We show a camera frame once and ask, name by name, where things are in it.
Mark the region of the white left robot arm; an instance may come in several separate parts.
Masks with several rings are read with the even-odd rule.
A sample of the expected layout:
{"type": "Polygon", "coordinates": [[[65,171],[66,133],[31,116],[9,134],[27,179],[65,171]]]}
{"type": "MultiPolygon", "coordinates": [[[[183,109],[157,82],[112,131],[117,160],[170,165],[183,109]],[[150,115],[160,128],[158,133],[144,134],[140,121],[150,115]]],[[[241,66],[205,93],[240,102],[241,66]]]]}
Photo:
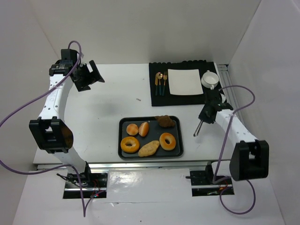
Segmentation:
{"type": "Polygon", "coordinates": [[[55,156],[62,164],[69,165],[68,177],[76,181],[91,181],[91,171],[73,147],[74,136],[64,122],[68,94],[71,87],[78,91],[90,90],[89,85],[104,82],[94,61],[75,69],[74,74],[65,78],[73,65],[72,60],[59,60],[49,69],[50,94],[38,119],[29,123],[30,131],[41,150],[55,156]]]}

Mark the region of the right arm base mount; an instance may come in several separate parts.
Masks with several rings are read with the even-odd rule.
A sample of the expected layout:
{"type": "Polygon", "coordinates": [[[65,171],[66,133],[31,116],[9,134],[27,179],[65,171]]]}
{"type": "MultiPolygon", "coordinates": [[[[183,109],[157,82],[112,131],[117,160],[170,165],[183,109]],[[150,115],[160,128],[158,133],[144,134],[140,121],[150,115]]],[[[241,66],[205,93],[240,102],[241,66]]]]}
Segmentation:
{"type": "Polygon", "coordinates": [[[217,196],[221,192],[223,192],[223,195],[234,195],[231,179],[213,184],[212,178],[213,171],[211,165],[207,165],[205,169],[191,170],[186,179],[190,180],[192,196],[217,196]]]}

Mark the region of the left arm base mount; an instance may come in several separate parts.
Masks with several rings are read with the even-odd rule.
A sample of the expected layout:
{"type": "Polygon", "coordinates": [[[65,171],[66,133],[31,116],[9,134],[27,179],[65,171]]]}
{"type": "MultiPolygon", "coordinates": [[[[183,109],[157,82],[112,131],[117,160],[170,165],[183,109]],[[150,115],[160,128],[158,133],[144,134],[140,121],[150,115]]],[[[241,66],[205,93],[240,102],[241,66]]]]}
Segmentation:
{"type": "MultiPolygon", "coordinates": [[[[80,185],[77,180],[68,176],[56,174],[65,181],[63,199],[80,199],[80,185]]],[[[82,193],[84,199],[101,199],[107,195],[108,172],[97,172],[90,174],[90,180],[82,181],[82,193]]]]}

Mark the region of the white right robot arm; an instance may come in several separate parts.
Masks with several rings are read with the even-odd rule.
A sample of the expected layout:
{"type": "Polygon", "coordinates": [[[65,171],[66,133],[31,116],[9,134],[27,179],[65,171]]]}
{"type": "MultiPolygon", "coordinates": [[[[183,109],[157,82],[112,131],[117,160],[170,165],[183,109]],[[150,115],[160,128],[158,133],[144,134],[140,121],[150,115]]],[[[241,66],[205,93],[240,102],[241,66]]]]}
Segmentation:
{"type": "Polygon", "coordinates": [[[259,141],[235,116],[233,107],[222,101],[217,89],[205,94],[204,107],[198,118],[200,123],[193,136],[200,133],[203,123],[217,123],[225,131],[225,140],[229,139],[234,150],[229,162],[230,176],[235,181],[266,178],[269,174],[269,145],[259,141]]]}

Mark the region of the orange bread roll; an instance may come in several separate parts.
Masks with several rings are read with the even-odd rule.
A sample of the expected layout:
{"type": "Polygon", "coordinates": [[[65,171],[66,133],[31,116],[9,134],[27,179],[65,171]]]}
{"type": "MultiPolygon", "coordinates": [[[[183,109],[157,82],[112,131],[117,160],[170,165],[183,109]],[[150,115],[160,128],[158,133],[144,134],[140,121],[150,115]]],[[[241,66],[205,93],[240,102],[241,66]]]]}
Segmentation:
{"type": "Polygon", "coordinates": [[[149,124],[148,122],[143,122],[138,129],[138,133],[141,137],[145,137],[149,131],[149,124]]]}

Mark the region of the metal tongs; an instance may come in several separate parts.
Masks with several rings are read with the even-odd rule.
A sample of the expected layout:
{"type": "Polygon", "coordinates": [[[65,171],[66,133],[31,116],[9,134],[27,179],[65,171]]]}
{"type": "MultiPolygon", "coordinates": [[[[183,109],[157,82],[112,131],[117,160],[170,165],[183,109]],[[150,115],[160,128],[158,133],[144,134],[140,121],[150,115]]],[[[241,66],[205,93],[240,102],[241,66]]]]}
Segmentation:
{"type": "Polygon", "coordinates": [[[203,125],[203,121],[200,120],[199,124],[196,127],[195,132],[193,133],[193,137],[197,137],[199,135],[202,125],[203,125]]]}

